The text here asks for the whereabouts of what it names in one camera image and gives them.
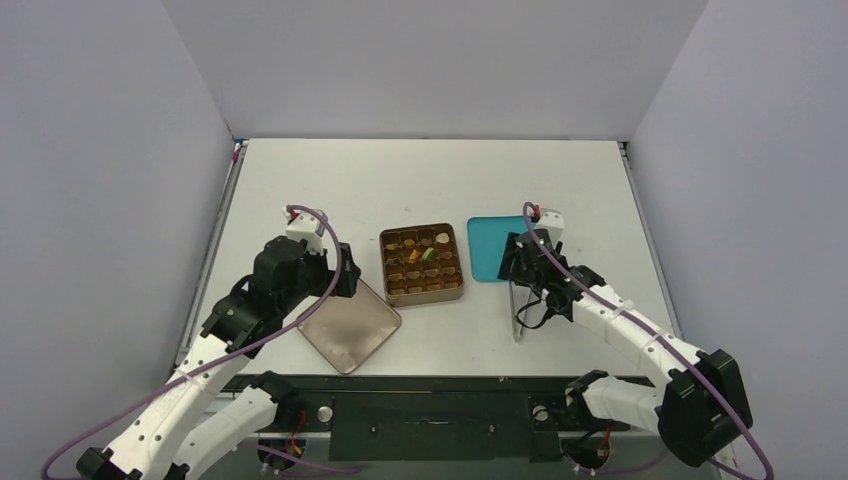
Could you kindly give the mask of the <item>gold cookie tin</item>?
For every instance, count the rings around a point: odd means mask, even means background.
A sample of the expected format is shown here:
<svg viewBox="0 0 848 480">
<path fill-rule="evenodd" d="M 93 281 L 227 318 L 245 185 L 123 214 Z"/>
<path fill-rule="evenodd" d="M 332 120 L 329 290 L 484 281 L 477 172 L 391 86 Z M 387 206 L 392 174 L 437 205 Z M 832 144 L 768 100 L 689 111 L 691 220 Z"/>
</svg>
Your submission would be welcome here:
<svg viewBox="0 0 848 480">
<path fill-rule="evenodd" d="M 440 232 L 447 232 L 451 240 L 437 243 L 435 237 Z M 406 239 L 415 240 L 417 245 L 404 246 Z M 456 301 L 463 296 L 465 279 L 452 225 L 434 223 L 386 229 L 380 233 L 379 243 L 384 293 L 389 305 L 411 307 Z M 386 248 L 392 243 L 398 245 L 396 250 Z M 422 255 L 428 248 L 434 248 L 437 255 L 425 261 Z M 408 263 L 407 257 L 413 249 L 417 249 L 421 256 L 416 263 Z"/>
</svg>

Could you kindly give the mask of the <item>metal tongs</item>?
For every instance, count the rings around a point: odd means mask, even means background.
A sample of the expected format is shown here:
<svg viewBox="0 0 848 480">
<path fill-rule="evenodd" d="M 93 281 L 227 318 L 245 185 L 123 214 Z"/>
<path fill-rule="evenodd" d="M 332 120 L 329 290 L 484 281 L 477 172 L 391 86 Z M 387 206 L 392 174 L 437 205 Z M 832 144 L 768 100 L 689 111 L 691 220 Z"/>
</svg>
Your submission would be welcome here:
<svg viewBox="0 0 848 480">
<path fill-rule="evenodd" d="M 520 320 L 524 320 L 525 313 L 519 312 L 519 310 L 533 300 L 534 296 L 529 288 L 519 286 L 512 282 L 509 283 L 509 295 L 512 338 L 515 343 L 518 343 L 522 339 L 525 330 L 525 328 L 519 323 Z"/>
</svg>

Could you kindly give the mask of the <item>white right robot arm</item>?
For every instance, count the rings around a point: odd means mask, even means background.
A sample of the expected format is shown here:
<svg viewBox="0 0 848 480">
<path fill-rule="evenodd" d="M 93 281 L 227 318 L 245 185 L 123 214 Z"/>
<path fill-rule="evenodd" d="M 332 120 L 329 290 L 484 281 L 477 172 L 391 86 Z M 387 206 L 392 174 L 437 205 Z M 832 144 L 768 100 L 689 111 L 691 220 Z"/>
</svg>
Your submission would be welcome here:
<svg viewBox="0 0 848 480">
<path fill-rule="evenodd" d="M 641 385 L 592 370 L 565 390 L 564 413 L 578 427 L 603 421 L 658 435 L 683 463 L 697 467 L 753 425 L 740 368 L 663 330 L 585 265 L 570 266 L 544 229 L 506 237 L 498 277 L 528 290 L 514 330 L 538 330 L 562 318 L 600 338 L 649 380 Z"/>
</svg>

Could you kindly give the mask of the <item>gold tin lid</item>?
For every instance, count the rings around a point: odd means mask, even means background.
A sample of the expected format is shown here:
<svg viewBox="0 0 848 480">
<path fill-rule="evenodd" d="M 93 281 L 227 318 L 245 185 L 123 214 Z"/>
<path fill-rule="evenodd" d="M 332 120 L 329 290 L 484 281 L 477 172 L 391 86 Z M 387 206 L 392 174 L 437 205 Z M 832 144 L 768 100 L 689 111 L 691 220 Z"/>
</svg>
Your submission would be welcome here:
<svg viewBox="0 0 848 480">
<path fill-rule="evenodd" d="M 349 375 L 401 325 L 399 313 L 365 281 L 359 280 L 353 297 L 329 297 L 298 330 L 337 373 Z"/>
</svg>

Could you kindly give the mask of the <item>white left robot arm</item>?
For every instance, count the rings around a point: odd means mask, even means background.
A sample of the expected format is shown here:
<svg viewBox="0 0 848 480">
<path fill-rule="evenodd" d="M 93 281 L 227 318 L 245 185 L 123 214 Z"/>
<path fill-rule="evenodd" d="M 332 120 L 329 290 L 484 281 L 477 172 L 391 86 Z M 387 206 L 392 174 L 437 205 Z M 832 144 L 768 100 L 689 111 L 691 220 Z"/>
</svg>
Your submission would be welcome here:
<svg viewBox="0 0 848 480">
<path fill-rule="evenodd" d="M 254 432 L 291 427 L 298 402 L 278 375 L 261 375 L 229 411 L 201 418 L 222 389 L 284 330 L 284 320 L 304 300 L 315 301 L 306 319 L 332 296 L 351 298 L 361 270 L 351 248 L 334 243 L 330 268 L 318 234 L 288 232 L 268 241 L 249 274 L 218 300 L 181 367 L 152 398 L 136 406 L 138 416 L 105 447 L 87 449 L 77 460 L 83 479 L 195 479 Z"/>
</svg>

